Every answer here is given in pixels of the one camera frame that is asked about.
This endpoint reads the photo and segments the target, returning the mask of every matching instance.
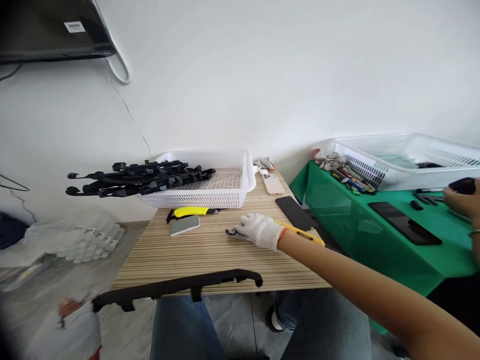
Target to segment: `white cloth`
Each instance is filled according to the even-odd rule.
[[[100,346],[100,319],[92,302],[87,301],[63,320],[53,310],[28,346],[26,359],[89,360]]]
[[[315,160],[315,163],[320,165],[320,169],[325,171],[337,170],[347,163],[347,159],[341,156],[338,152],[325,155],[325,151],[320,149],[315,149],[313,151],[313,159]]]
[[[267,170],[274,169],[270,156],[261,157],[258,160],[255,160],[253,162],[253,165],[255,166],[255,174],[258,173],[260,169],[267,169]]]
[[[233,237],[251,241],[260,248],[278,251],[277,243],[284,227],[271,217],[259,213],[248,213],[240,217],[240,225],[228,231]]]

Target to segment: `yellow utility knife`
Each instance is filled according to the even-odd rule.
[[[283,222],[280,222],[280,221],[275,221],[278,225],[280,226],[283,226],[284,228],[286,228],[287,230],[290,230],[292,233],[295,233],[295,234],[298,234],[300,235],[301,237],[304,237],[305,239],[308,239],[314,243],[317,243],[317,244],[320,244],[322,245],[323,247],[325,246],[325,243],[324,241],[319,238],[319,237],[316,237],[316,236],[312,236],[310,235],[308,232],[305,232],[305,231],[302,231],[296,227],[293,227],[292,225],[287,225]]]
[[[172,219],[180,219],[190,215],[206,215],[206,214],[216,214],[219,213],[221,209],[211,209],[208,207],[194,207],[186,206],[179,207],[176,210],[171,210],[166,218],[166,223],[168,224]]]

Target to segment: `wall-mounted tv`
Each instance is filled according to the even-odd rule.
[[[4,0],[0,64],[116,54],[94,0]]]

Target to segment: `white cable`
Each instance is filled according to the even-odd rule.
[[[124,80],[120,77],[120,75],[115,70],[114,65],[112,64],[112,61],[108,57],[105,58],[106,63],[108,64],[108,67],[110,68],[111,73],[118,80],[118,82],[122,85],[128,85],[132,82],[132,72],[130,71],[130,68],[127,65],[127,63],[125,62],[125,59],[124,59],[118,45],[115,43],[114,38],[113,37],[110,37],[110,38],[111,38],[111,42],[113,44],[113,47],[115,47],[115,49],[116,49],[116,54],[118,56],[118,59],[120,60],[120,63],[122,64],[123,68],[125,69],[126,80]]]

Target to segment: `striped wood tabletop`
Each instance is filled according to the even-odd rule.
[[[246,195],[242,208],[200,216],[199,228],[174,237],[170,236],[170,225],[166,222],[170,210],[158,209],[111,289],[232,269],[259,273],[263,278],[263,286],[258,288],[253,280],[247,279],[239,283],[224,282],[207,286],[202,293],[329,288],[325,280],[284,253],[259,248],[249,241],[230,238],[225,234],[225,229],[239,224],[240,216],[246,213],[262,213],[290,224],[275,199],[295,197],[280,173],[275,171],[275,174],[285,189],[285,195],[268,195],[257,174],[256,188]],[[309,233],[319,236],[314,230]]]

